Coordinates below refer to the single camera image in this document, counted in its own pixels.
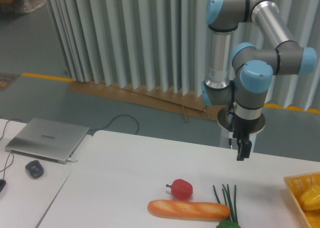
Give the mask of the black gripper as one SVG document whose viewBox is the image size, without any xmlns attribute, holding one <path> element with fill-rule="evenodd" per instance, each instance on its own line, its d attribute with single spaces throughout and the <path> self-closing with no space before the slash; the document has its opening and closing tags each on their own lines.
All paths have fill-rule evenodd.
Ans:
<svg viewBox="0 0 320 228">
<path fill-rule="evenodd" d="M 248 109 L 238 102 L 231 102 L 227 108 L 226 120 L 229 138 L 239 139 L 237 141 L 237 161 L 244 161 L 250 157 L 252 142 L 250 140 L 242 142 L 241 136 L 250 137 L 250 133 L 255 133 L 260 118 L 260 108 Z"/>
</svg>

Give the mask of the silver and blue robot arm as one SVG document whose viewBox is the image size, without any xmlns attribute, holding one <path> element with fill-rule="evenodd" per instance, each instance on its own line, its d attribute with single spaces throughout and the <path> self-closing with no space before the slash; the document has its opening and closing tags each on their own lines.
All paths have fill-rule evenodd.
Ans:
<svg viewBox="0 0 320 228">
<path fill-rule="evenodd" d="M 237 160 L 243 161 L 253 148 L 250 135 L 265 126 L 262 109 L 273 76 L 312 73 L 317 53 L 293 39 L 272 0 L 207 0 L 205 20 L 221 46 L 201 84 L 203 101 L 222 105 L 218 122 L 236 140 Z M 229 52 L 231 33 L 247 22 L 259 27 L 270 49 L 240 43 Z"/>
</svg>

